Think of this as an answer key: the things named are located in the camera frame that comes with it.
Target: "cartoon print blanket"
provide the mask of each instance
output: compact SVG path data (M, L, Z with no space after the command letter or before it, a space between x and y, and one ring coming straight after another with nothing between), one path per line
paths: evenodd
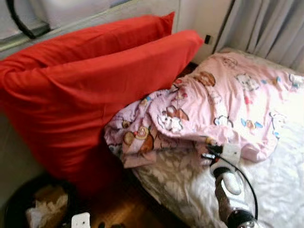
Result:
M117 113L105 140L125 168L151 164L166 148L195 147L200 154L205 143L235 143L243 158L262 161L282 137L284 122L304 113L303 85L300 75L216 53L170 90Z

